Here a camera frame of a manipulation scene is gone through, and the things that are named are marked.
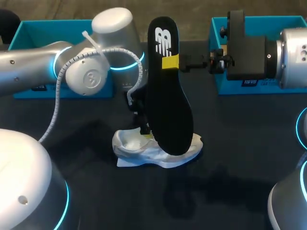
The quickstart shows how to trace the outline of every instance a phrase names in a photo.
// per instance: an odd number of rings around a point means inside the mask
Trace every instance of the white shoe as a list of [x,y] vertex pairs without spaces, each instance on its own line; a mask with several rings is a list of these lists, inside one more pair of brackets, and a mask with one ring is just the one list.
[[157,164],[163,168],[174,168],[195,158],[203,143],[201,137],[194,133],[189,150],[183,155],[173,156],[164,152],[154,138],[141,135],[140,128],[136,128],[116,131],[112,146],[118,157],[118,167]]

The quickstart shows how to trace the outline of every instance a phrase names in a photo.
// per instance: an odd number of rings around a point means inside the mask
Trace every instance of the black tabletop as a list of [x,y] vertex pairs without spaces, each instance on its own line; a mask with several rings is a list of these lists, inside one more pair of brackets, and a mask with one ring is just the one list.
[[[183,42],[181,52],[206,52]],[[181,74],[201,135],[201,154],[186,165],[117,168],[111,140],[132,128],[121,93],[109,100],[62,100],[46,140],[82,214],[82,230],[267,230],[267,199],[303,154],[295,123],[304,94],[218,96],[205,70]],[[40,138],[53,100],[0,98],[0,127]]]

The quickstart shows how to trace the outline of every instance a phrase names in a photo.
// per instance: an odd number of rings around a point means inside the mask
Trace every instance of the teal bin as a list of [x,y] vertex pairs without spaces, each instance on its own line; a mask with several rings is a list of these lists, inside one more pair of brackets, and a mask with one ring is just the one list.
[[[226,45],[227,38],[220,37],[220,28],[227,28],[227,18],[212,18],[209,49],[221,48]],[[301,16],[261,16],[245,17],[245,33],[249,36],[265,35],[270,40],[278,40],[280,32],[286,28],[307,27],[307,23]],[[302,93],[307,89],[281,89],[275,79],[264,80],[227,80],[226,72],[215,75],[215,81],[219,94],[268,94],[268,93]]]
[[[74,45],[84,40],[83,31],[92,33],[92,20],[59,21],[22,21],[9,50],[31,49],[49,45],[57,41],[66,41]],[[55,84],[37,86],[24,92],[14,94],[17,99],[55,98]],[[67,84],[61,85],[61,98],[111,98],[113,82],[110,74],[103,89],[93,96],[81,96],[71,91]]]

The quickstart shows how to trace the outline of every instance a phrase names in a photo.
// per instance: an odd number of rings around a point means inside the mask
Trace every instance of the yellow tag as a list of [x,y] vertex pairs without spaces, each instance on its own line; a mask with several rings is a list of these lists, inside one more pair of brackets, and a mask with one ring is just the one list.
[[163,57],[162,69],[179,69],[179,54],[170,57]]
[[147,138],[147,139],[154,139],[154,136],[153,136],[153,134],[152,133],[150,133],[150,134],[146,134],[146,135],[143,135],[145,138]]

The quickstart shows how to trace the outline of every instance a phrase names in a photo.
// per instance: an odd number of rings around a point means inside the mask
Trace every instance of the black insole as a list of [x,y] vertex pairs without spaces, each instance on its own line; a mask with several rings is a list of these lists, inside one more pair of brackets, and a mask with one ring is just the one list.
[[162,58],[179,53],[176,23],[154,19],[148,28],[146,115],[159,146],[168,154],[186,153],[193,138],[193,116],[181,88],[178,69],[162,69]]

